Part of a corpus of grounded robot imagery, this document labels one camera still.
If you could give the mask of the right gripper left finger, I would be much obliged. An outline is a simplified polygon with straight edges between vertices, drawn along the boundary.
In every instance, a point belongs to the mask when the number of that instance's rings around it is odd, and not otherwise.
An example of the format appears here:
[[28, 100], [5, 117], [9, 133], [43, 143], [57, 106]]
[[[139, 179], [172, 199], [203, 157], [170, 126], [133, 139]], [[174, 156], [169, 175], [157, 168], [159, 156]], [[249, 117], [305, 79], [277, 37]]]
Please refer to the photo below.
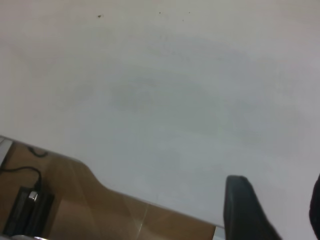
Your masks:
[[223, 222], [227, 240], [281, 239], [267, 219], [253, 186], [244, 176], [226, 178]]

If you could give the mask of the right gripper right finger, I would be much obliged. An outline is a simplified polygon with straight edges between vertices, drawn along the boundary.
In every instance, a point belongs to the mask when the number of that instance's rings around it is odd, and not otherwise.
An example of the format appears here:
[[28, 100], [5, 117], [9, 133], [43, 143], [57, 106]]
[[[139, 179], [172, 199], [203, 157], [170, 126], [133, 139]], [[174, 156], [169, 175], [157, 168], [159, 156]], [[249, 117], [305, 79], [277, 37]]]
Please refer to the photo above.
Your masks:
[[310, 201], [309, 220], [315, 235], [320, 235], [320, 176], [316, 180]]

